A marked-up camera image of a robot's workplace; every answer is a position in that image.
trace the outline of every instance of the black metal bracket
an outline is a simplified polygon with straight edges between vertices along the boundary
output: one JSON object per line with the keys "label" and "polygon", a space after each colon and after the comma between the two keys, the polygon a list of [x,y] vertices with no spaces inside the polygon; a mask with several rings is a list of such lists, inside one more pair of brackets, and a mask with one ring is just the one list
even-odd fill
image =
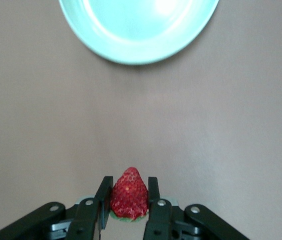
{"label": "black metal bracket", "polygon": [[183,211],[161,199],[156,177],[149,177],[148,183],[150,211],[143,240],[248,240],[203,205]]}
{"label": "black metal bracket", "polygon": [[[95,196],[69,209],[50,202],[0,230],[0,240],[100,240],[110,213],[113,177],[104,177]],[[156,177],[148,178],[149,219],[143,240],[248,240],[200,204],[181,210],[160,196]]]}

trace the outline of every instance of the green sepal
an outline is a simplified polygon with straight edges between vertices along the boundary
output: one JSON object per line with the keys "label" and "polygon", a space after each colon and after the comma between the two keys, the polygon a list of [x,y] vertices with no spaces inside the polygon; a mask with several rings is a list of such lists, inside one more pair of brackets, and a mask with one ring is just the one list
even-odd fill
{"label": "green sepal", "polygon": [[133,219],[128,218],[128,217],[118,217],[115,214],[115,212],[113,212],[112,210],[110,212],[110,216],[113,219],[116,219],[116,220],[119,220],[119,221],[122,221],[122,222],[125,222],[125,223],[137,223],[137,222],[141,221],[143,218],[145,218],[147,216],[147,213],[148,213],[148,211],[146,212],[145,216],[139,216],[136,220],[133,220]]}

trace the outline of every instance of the strawberry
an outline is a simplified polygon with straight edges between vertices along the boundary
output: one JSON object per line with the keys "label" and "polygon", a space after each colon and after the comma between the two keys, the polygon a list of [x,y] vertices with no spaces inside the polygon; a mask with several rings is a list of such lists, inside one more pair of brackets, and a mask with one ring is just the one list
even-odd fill
{"label": "strawberry", "polygon": [[136,220],[146,215],[148,191],[135,167],[128,168],[114,185],[110,205],[118,218]]}

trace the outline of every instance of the light blue plate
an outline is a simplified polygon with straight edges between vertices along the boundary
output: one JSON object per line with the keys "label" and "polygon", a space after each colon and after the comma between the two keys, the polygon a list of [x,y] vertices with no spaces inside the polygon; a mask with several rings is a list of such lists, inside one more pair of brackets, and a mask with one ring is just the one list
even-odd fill
{"label": "light blue plate", "polygon": [[186,47],[219,0],[59,0],[77,37],[110,61],[143,65]]}

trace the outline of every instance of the metal screw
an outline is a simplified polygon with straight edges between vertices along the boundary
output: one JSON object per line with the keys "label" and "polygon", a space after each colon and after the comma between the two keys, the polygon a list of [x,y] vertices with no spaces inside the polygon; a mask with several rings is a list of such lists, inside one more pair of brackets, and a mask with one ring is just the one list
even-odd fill
{"label": "metal screw", "polygon": [[198,214],[200,212],[200,209],[197,206],[191,207],[191,212],[194,214]]}
{"label": "metal screw", "polygon": [[157,205],[158,206],[165,206],[166,202],[164,200],[158,200]]}
{"label": "metal screw", "polygon": [[51,212],[54,212],[54,211],[56,211],[56,210],[58,210],[59,209],[59,206],[52,206],[52,207],[50,207],[50,211]]}
{"label": "metal screw", "polygon": [[88,200],[85,202],[85,205],[92,205],[93,204],[93,200]]}

